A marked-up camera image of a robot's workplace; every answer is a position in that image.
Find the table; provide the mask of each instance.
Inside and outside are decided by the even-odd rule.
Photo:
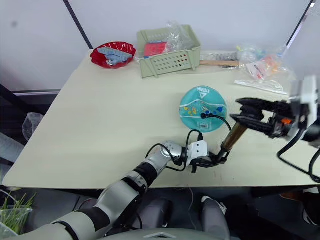
[[[269,101],[286,96],[234,84],[238,70],[208,74],[169,73],[141,78],[135,62],[104,69],[88,56],[71,75],[18,160],[4,178],[10,187],[103,189],[139,165],[149,148],[165,140],[184,145],[189,129],[179,117],[184,94],[209,86],[224,97],[229,113],[239,113],[236,99]],[[234,121],[227,120],[233,126]],[[228,129],[204,134],[218,153]],[[276,153],[284,139],[247,130],[226,164],[175,172],[165,169],[153,183],[161,187],[252,187],[312,185],[309,176],[285,165]],[[283,156],[307,169],[315,148],[300,141]],[[320,163],[314,166],[320,175]]]

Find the red package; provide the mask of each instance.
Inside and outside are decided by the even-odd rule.
[[[147,43],[144,46],[144,56],[150,57],[158,54],[163,54],[166,48],[166,42]]]
[[[120,50],[120,51],[125,52],[127,54],[131,54],[132,57],[128,58],[128,60],[125,62],[119,62],[116,65],[109,65],[106,62],[107,61],[106,56],[104,54],[98,52],[98,49],[103,48],[103,47],[108,47],[111,49]],[[106,44],[98,46],[96,49],[93,50],[90,57],[92,58],[91,62],[93,62],[94,64],[97,64],[103,68],[118,69],[118,68],[124,67],[128,63],[130,63],[134,59],[135,54],[136,54],[136,49],[134,48],[134,46],[132,44],[129,44],[124,41],[114,41],[114,42],[108,42]]]

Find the teal round plate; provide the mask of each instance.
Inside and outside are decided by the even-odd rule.
[[[182,122],[188,128],[208,133],[220,128],[223,121],[215,117],[202,119],[201,114],[214,114],[226,118],[227,105],[218,91],[208,86],[197,86],[184,95],[179,113]]]

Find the grass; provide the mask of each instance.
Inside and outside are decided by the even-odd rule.
[[[24,194],[20,200],[14,202],[14,206],[8,205],[9,196],[5,198],[4,204],[0,209],[0,220],[8,228],[12,229],[18,235],[23,234],[28,214],[32,211],[32,204],[36,193],[26,200],[27,194]]]

